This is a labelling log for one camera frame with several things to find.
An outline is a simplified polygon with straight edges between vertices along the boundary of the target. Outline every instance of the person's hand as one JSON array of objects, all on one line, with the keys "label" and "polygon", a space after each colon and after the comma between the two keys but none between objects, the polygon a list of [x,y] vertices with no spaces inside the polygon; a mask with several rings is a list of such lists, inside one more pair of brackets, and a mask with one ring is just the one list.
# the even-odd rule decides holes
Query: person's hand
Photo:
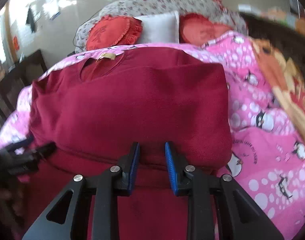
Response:
[{"label": "person's hand", "polygon": [[8,189],[0,188],[0,221],[12,230],[19,230],[17,218],[23,215],[23,184],[16,178],[8,182]]}]

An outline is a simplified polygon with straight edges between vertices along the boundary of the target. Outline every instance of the white pillow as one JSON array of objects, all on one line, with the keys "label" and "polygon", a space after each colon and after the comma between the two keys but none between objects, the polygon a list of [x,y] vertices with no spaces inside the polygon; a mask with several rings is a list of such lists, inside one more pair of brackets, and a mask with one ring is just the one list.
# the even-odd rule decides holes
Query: white pillow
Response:
[{"label": "white pillow", "polygon": [[179,43],[179,13],[177,11],[135,18],[142,21],[142,33],[136,44]]}]

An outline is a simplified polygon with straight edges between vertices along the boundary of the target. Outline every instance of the metal screw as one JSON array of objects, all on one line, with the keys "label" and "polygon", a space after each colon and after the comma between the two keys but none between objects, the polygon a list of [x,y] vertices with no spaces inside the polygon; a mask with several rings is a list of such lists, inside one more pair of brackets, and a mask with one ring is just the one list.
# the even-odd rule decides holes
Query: metal screw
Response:
[{"label": "metal screw", "polygon": [[73,180],[74,180],[74,181],[81,181],[82,178],[83,178],[82,175],[76,175],[75,177],[73,177]]},{"label": "metal screw", "polygon": [[223,180],[224,181],[231,181],[232,180],[232,176],[230,176],[229,174],[224,174],[223,175]]},{"label": "metal screw", "polygon": [[187,165],[185,169],[186,169],[186,171],[190,171],[190,172],[192,172],[192,171],[194,171],[194,170],[195,170],[195,166],[192,166],[192,165]]},{"label": "metal screw", "polygon": [[119,166],[112,166],[111,168],[110,168],[110,171],[111,172],[118,172],[120,170],[120,167]]}]

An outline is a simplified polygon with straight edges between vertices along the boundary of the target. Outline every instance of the clothing tag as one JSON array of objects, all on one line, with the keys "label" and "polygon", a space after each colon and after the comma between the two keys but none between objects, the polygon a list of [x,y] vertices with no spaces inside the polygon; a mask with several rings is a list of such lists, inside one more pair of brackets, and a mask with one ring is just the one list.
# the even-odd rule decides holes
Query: clothing tag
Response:
[{"label": "clothing tag", "polygon": [[102,58],[110,58],[111,60],[114,60],[116,58],[116,54],[110,53],[110,52],[104,52],[103,54],[100,55],[99,59]]}]

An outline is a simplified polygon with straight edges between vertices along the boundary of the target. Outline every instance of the blue gripper pad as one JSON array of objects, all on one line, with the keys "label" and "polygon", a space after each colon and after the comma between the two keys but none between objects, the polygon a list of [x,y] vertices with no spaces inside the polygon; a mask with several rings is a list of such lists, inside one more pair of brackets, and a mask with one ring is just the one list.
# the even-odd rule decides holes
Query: blue gripper pad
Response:
[{"label": "blue gripper pad", "polygon": [[140,145],[137,143],[136,149],[134,151],[134,158],[131,163],[130,173],[129,173],[129,184],[127,191],[129,195],[131,194],[132,190],[134,189],[135,181],[136,181],[136,174],[138,169],[139,163],[139,156],[140,156]]},{"label": "blue gripper pad", "polygon": [[177,196],[177,193],[178,193],[177,172],[176,172],[176,168],[174,165],[171,148],[170,148],[168,142],[166,142],[166,144],[165,144],[165,156],[166,156],[166,162],[167,162],[169,181],[171,183],[171,189],[174,192],[174,194]]}]

